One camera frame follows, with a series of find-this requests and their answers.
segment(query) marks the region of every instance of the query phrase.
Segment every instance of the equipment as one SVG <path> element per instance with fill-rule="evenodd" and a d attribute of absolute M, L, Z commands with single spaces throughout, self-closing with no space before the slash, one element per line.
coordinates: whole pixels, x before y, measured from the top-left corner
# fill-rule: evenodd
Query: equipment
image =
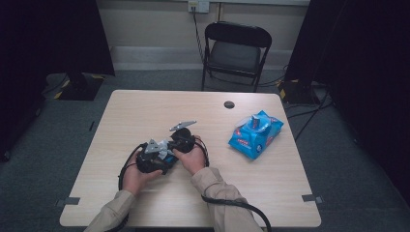
<path fill-rule="evenodd" d="M 142 152 L 136 157 L 138 169 L 144 173 L 162 170 L 162 175 L 165 175 L 174 163 L 178 161 L 172 152 L 173 149 L 182 153 L 188 153 L 192 150 L 195 144 L 195 137 L 190 134 L 190 130 L 186 127 L 194 123 L 196 121 L 183 122 L 171 128 L 170 131 L 175 131 L 171 135 L 173 141 L 167 142 L 163 140 L 157 143 L 154 139 L 151 139 L 149 143 L 139 145 L 138 148 L 142 147 Z"/>

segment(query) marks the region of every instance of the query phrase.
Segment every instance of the white wall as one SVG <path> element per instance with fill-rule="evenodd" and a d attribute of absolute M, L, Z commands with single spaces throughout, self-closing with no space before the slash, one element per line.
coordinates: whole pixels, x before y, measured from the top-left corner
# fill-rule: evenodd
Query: white wall
<path fill-rule="evenodd" d="M 98 4 L 110 46 L 197 49 L 187 2 L 100 0 Z M 218 20 L 219 5 L 211 3 L 208 14 L 196 15 L 202 42 L 205 27 Z M 290 57 L 306 10 L 307 6 L 223 3 L 220 19 L 264 28 L 274 39 L 271 50 Z"/>

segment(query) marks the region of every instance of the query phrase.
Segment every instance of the black tape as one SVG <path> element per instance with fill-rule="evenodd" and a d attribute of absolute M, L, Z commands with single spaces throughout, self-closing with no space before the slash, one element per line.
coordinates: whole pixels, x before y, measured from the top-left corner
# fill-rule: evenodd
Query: black tape
<path fill-rule="evenodd" d="M 314 196 L 313 194 L 302 195 L 302 199 L 304 200 L 304 202 L 314 201 L 316 202 L 316 204 L 321 204 L 325 202 L 322 196 Z"/>
<path fill-rule="evenodd" d="M 64 200 L 58 200 L 55 203 L 57 207 L 64 207 L 65 205 L 78 205 L 79 197 L 67 197 Z"/>

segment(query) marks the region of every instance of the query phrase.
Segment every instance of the beige sleeve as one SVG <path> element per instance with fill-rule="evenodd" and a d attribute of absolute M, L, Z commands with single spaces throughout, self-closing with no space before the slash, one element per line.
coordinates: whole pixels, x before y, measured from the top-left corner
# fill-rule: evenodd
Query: beige sleeve
<path fill-rule="evenodd" d="M 205 167 L 195 173 L 190 181 L 199 193 L 206 197 L 248 203 L 236 187 L 223 180 L 216 168 Z M 247 209 L 214 204 L 208 204 L 208 209 L 216 232 L 262 231 L 251 211 Z"/>
<path fill-rule="evenodd" d="M 118 191 L 114 199 L 102 207 L 85 231 L 107 231 L 115 228 L 126 217 L 134 201 L 135 197 L 129 191 Z"/>

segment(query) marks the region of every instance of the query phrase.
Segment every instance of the chip bag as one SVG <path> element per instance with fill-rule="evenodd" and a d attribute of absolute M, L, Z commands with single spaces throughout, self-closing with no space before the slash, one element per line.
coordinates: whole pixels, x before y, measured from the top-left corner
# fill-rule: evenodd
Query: chip bag
<path fill-rule="evenodd" d="M 229 145 L 255 160 L 280 133 L 283 122 L 261 110 L 237 125 Z"/>

